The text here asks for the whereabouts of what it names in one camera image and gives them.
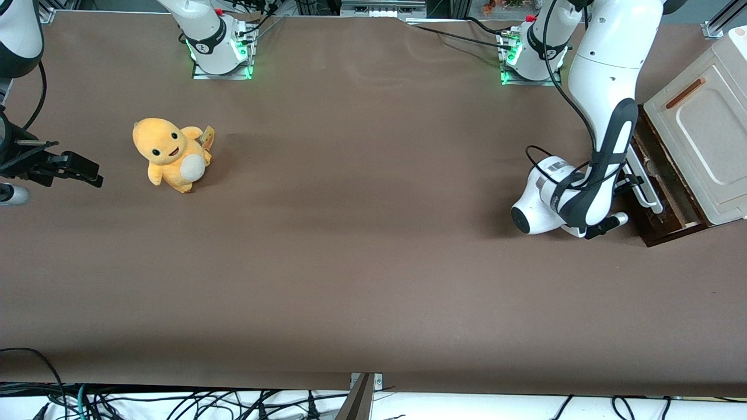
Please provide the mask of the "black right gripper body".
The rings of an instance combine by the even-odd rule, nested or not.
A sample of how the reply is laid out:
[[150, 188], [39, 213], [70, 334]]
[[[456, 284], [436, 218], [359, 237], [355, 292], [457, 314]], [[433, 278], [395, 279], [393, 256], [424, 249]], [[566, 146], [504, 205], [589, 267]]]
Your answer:
[[32, 141], [30, 145], [19, 145], [15, 141], [2, 140], [1, 176], [6, 179], [24, 179], [41, 186], [50, 187], [53, 180], [62, 178], [56, 164], [49, 159], [56, 154], [47, 149], [57, 146], [58, 141]]

